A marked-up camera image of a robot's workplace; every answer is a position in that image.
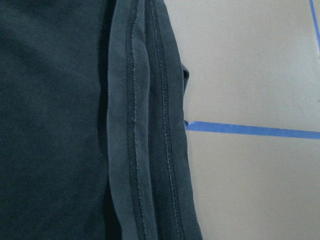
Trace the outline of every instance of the stitching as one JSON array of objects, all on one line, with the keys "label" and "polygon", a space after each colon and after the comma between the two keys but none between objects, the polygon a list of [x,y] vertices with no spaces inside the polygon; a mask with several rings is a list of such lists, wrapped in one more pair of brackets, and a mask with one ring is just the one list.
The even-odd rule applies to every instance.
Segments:
[{"label": "stitching", "polygon": [[156,4],[154,0],[151,0],[151,11],[152,11],[152,22],[154,27],[154,36],[156,41],[156,50],[158,56],[158,63],[160,68],[161,77],[161,91],[162,91],[162,108],[163,108],[163,130],[164,130],[164,141],[166,149],[166,160],[169,173],[169,180],[171,186],[171,198],[172,207],[174,213],[175,229],[178,240],[185,239],[184,229],[182,225],[180,206],[179,206],[179,196],[178,196],[178,186],[176,179],[176,171],[173,160],[173,147],[170,132],[170,121],[169,121],[169,94],[168,94],[168,75],[165,62],[165,53],[162,42],[161,31],[158,22],[158,14],[156,10]]},{"label": "stitching", "polygon": [[127,140],[129,155],[130,187],[132,194],[133,213],[137,228],[138,238],[147,239],[145,221],[142,211],[142,200],[138,178],[138,160],[136,153],[136,79],[135,59],[133,51],[133,32],[138,15],[139,0],[133,0],[131,14],[126,33],[126,58],[127,58]]}]

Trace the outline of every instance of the dark gray fabric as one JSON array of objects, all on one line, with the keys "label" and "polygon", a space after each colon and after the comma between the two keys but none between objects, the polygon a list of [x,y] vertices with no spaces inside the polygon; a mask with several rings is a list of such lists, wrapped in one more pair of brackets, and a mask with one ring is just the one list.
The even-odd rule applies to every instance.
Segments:
[{"label": "dark gray fabric", "polygon": [[0,0],[0,239],[201,240],[163,0]]}]

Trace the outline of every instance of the blue tape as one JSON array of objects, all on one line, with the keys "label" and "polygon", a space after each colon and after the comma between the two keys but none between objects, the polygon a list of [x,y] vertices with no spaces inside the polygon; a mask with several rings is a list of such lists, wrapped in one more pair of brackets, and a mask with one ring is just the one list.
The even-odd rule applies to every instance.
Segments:
[{"label": "blue tape", "polygon": [[192,123],[184,121],[184,125],[185,129],[189,131],[247,134],[302,139],[320,139],[320,132],[316,131],[302,131],[260,126],[245,126],[204,121],[194,121]]},{"label": "blue tape", "polygon": [[314,0],[309,0],[309,1],[310,1],[310,7],[311,7],[311,13],[312,13],[312,19],[313,19],[316,39],[318,41],[318,47],[319,47],[319,51],[320,51],[320,32],[319,32],[319,26],[318,26],[318,21],[317,21],[317,15],[316,15],[316,11],[315,11]]}]

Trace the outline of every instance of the seam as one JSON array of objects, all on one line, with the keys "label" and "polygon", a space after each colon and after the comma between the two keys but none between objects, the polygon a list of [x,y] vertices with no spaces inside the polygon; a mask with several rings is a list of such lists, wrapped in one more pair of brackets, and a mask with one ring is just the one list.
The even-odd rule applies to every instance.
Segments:
[{"label": "seam", "polygon": [[135,56],[133,50],[133,32],[138,15],[139,0],[133,0],[126,33],[126,74],[127,74],[127,140],[130,172],[130,188],[133,213],[139,240],[146,240],[146,226],[143,217],[142,199],[138,177],[138,160],[136,150],[136,78]]},{"label": "seam", "polygon": [[156,42],[156,51],[158,57],[158,64],[160,68],[161,78],[161,95],[162,95],[162,110],[163,110],[163,130],[164,130],[164,141],[166,150],[167,168],[169,173],[169,181],[171,187],[171,199],[172,208],[174,214],[174,223],[176,229],[176,236],[178,240],[185,239],[184,229],[182,225],[178,186],[176,179],[176,171],[173,159],[173,147],[170,131],[170,119],[169,119],[169,93],[168,93],[168,75],[166,69],[165,53],[162,42],[161,31],[159,27],[158,14],[156,10],[156,4],[154,0],[151,0],[151,12],[152,12],[152,23],[154,28],[154,36]]}]

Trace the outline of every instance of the double stitched hem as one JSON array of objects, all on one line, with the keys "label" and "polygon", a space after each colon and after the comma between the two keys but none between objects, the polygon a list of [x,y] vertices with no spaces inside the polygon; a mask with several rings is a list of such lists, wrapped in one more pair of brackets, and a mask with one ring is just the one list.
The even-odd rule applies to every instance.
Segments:
[{"label": "double stitched hem", "polygon": [[169,94],[168,94],[168,76],[166,70],[165,53],[163,48],[162,36],[158,22],[158,14],[156,10],[156,4],[154,0],[150,0],[151,3],[151,15],[152,23],[154,27],[154,36],[156,43],[156,51],[158,57],[158,64],[160,69],[161,78],[161,95],[162,95],[162,110],[163,110],[163,132],[164,132],[164,142],[166,150],[166,163],[170,181],[172,208],[174,214],[174,222],[176,229],[176,236],[178,240],[185,239],[184,229],[182,225],[179,196],[178,196],[178,186],[176,179],[176,171],[174,166],[173,158],[173,147],[170,132],[170,120],[169,120]]},{"label": "double stitched hem", "polygon": [[126,33],[126,74],[127,74],[127,140],[129,156],[130,187],[133,213],[139,240],[146,240],[146,227],[142,212],[142,200],[138,178],[138,160],[136,153],[136,79],[133,51],[133,31],[137,20],[139,0],[132,1],[131,13]]}]

